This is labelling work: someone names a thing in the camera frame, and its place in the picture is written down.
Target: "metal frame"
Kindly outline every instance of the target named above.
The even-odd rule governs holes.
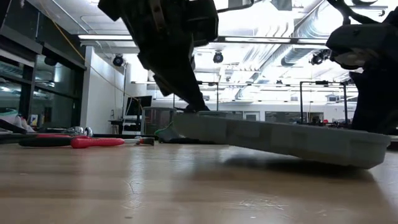
[[[304,123],[303,116],[303,83],[314,83],[316,85],[323,85],[323,86],[328,86],[329,84],[340,84],[343,86],[343,91],[344,91],[344,116],[345,116],[345,122],[346,125],[348,124],[348,112],[347,112],[347,85],[345,83],[341,82],[328,82],[328,81],[315,81],[315,82],[300,82],[300,121],[301,124]]]

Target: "ceiling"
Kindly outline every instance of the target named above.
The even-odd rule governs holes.
[[[113,22],[97,7],[98,0],[28,0],[71,34],[124,34],[128,35],[121,20]],[[326,1],[322,0],[274,0],[292,1],[292,10],[278,10],[271,1],[264,0],[253,7],[219,14],[219,35],[240,37],[300,37],[327,38],[341,25],[342,17]],[[390,0],[379,0],[371,9],[355,9],[361,14],[382,21],[382,8],[391,5]],[[217,9],[228,7],[228,0],[215,0]],[[109,54],[137,53],[133,42],[96,41],[89,43],[98,52]],[[229,83],[299,83],[307,80],[341,81],[347,79],[347,71],[337,64],[324,62],[311,65],[312,53],[324,49],[322,46],[254,44],[252,42],[210,43],[195,49],[196,76],[204,82]],[[213,56],[221,51],[224,60],[214,63]],[[226,86],[220,95],[226,98],[266,98],[270,95],[263,86]],[[216,98],[213,89],[202,88],[204,95]],[[271,95],[280,95],[279,91]]]

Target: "wooden table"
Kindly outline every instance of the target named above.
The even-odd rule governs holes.
[[[1,223],[397,223],[398,154],[343,169],[228,146],[0,146]]]

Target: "screwdriver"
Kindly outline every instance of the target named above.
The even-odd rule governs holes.
[[[71,146],[74,149],[83,149],[93,146],[119,146],[122,144],[149,144],[155,145],[154,138],[121,139],[121,138],[90,138],[88,136],[76,137],[39,137],[23,139],[20,146],[25,147],[61,147]]]

